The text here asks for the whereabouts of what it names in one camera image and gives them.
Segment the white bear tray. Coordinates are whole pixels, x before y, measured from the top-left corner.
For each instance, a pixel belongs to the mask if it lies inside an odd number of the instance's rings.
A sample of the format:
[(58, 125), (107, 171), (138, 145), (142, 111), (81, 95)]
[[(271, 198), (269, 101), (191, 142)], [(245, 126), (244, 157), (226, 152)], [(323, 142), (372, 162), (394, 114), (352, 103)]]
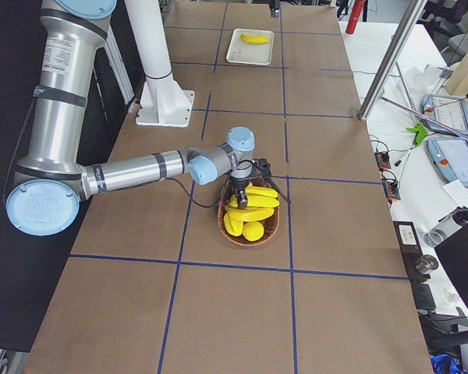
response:
[[(240, 39), (241, 34), (264, 35), (270, 37), (271, 41), (262, 45), (247, 44)], [(234, 29), (226, 60), (236, 64), (267, 66), (271, 63), (274, 37), (275, 33), (269, 30)]]

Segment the upper teach pendant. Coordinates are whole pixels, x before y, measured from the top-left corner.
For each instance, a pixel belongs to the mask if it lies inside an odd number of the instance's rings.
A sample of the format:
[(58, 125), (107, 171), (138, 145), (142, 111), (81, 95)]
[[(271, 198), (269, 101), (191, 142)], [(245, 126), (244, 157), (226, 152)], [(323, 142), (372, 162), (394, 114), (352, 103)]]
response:
[(463, 97), (425, 94), (421, 113), (468, 136), (468, 109)]

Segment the teach pendant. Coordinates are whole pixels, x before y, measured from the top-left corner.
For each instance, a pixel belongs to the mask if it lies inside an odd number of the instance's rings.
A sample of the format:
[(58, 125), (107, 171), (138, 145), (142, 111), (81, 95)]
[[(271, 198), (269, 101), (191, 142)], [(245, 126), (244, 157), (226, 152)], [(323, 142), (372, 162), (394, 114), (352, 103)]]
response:
[(438, 137), (427, 141), (427, 151), (446, 182), (459, 180), (468, 187), (468, 141)]
[(468, 136), (468, 109), (463, 97), (425, 94), (421, 113)]

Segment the yellow banana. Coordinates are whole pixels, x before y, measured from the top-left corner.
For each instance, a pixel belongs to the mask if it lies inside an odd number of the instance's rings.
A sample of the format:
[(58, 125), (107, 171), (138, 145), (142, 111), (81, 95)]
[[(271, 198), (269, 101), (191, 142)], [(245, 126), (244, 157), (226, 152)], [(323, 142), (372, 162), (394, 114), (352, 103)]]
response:
[(275, 212), (274, 208), (253, 208), (240, 210), (227, 207), (227, 211), (223, 217), (223, 222), (226, 231), (235, 237), (239, 237), (243, 231), (243, 225), (246, 222), (265, 220), (271, 217)]
[(259, 196), (259, 195), (248, 195), (247, 201), (245, 203), (238, 203), (237, 198), (233, 196), (229, 202), (228, 206), (231, 208), (238, 209), (247, 209), (247, 208), (276, 208), (279, 206), (279, 201), (277, 198), (270, 196)]
[(268, 44), (271, 41), (270, 37), (267, 37), (264, 35), (250, 35), (250, 34), (241, 34), (240, 39), (247, 44), (253, 44), (253, 45)]
[(278, 192), (275, 189), (268, 187), (249, 185), (246, 187), (245, 192), (249, 199), (254, 197), (278, 199)]

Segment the lower teach pendant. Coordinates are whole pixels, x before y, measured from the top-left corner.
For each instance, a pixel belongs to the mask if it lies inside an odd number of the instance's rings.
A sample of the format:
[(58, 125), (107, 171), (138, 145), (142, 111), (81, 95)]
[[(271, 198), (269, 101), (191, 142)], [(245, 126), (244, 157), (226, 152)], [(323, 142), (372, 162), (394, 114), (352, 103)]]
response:
[(438, 137), (427, 141), (427, 151), (446, 182), (459, 180), (468, 187), (468, 141)]

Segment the aluminium frame post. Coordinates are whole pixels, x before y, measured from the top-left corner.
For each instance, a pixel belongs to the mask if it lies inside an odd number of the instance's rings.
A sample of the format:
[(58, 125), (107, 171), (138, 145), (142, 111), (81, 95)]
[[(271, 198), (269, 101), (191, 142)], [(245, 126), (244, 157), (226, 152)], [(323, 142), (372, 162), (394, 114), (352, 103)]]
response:
[(390, 76), (394, 64), (397, 62), (417, 20), (419, 19), (427, 0), (412, 0), (404, 15), (402, 16), (399, 25), (391, 37), (390, 44), (385, 52), (383, 59), (379, 65), (378, 71), (367, 91), (366, 97), (358, 112), (358, 119), (361, 121), (367, 120), (374, 105), (381, 96), (381, 92), (385, 87), (388, 77)]

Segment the red fire extinguisher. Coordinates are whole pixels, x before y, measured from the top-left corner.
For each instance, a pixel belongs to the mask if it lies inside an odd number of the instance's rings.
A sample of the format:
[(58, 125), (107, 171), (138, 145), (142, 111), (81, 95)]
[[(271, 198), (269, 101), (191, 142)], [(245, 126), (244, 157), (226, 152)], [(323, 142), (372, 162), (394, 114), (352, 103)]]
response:
[(346, 33), (347, 34), (354, 34), (356, 25), (359, 22), (359, 18), (362, 14), (363, 7), (365, 5), (365, 0), (355, 0), (353, 4), (352, 12), (350, 13), (350, 17), (348, 23), (346, 25)]

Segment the green plastic clamp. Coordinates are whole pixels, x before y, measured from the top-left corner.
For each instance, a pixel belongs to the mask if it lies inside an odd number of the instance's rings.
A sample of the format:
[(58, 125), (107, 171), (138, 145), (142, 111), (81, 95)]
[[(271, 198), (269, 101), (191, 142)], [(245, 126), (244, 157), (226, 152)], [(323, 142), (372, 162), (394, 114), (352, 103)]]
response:
[(420, 146), (424, 139), (429, 136), (429, 133), (422, 122), (418, 122), (413, 127), (406, 127), (406, 131), (414, 133), (413, 147)]

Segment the brown wicker basket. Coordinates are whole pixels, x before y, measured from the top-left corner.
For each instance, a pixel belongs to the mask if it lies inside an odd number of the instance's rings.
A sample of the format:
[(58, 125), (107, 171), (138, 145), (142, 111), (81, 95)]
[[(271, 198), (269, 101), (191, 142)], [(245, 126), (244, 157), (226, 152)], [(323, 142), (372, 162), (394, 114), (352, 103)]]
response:
[[(263, 178), (255, 178), (254, 180), (251, 181), (251, 183), (249, 185), (268, 187), (268, 188), (275, 189), (268, 182), (266, 182)], [(245, 246), (245, 247), (262, 245), (265, 242), (267, 242), (275, 234), (275, 232), (278, 229), (279, 207), (280, 207), (280, 198), (281, 198), (280, 193), (278, 192), (279, 206), (274, 208), (275, 209), (274, 214), (271, 217), (261, 221), (261, 223), (264, 225), (264, 229), (265, 229), (264, 236), (261, 239), (259, 239), (258, 241), (255, 241), (255, 242), (247, 241), (242, 235), (240, 235), (239, 237), (232, 236), (225, 229), (224, 222), (223, 222), (223, 217), (224, 217), (224, 215), (225, 215), (225, 213), (227, 211), (227, 207), (229, 207), (228, 202), (233, 196), (234, 195), (233, 195), (233, 192), (231, 190), (230, 182), (228, 182), (227, 187), (222, 192), (222, 197), (221, 197), (221, 201), (219, 203), (218, 212), (217, 212), (217, 222), (218, 222), (218, 227), (219, 227), (221, 233), (230, 242), (232, 242), (232, 243), (234, 243), (236, 245)]]

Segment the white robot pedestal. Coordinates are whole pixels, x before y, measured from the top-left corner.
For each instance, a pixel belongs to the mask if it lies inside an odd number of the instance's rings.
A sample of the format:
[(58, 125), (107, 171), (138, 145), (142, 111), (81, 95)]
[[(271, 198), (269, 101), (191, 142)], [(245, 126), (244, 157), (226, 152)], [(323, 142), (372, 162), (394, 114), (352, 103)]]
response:
[(157, 1), (126, 1), (126, 10), (145, 76), (138, 125), (186, 128), (195, 93), (175, 81)]

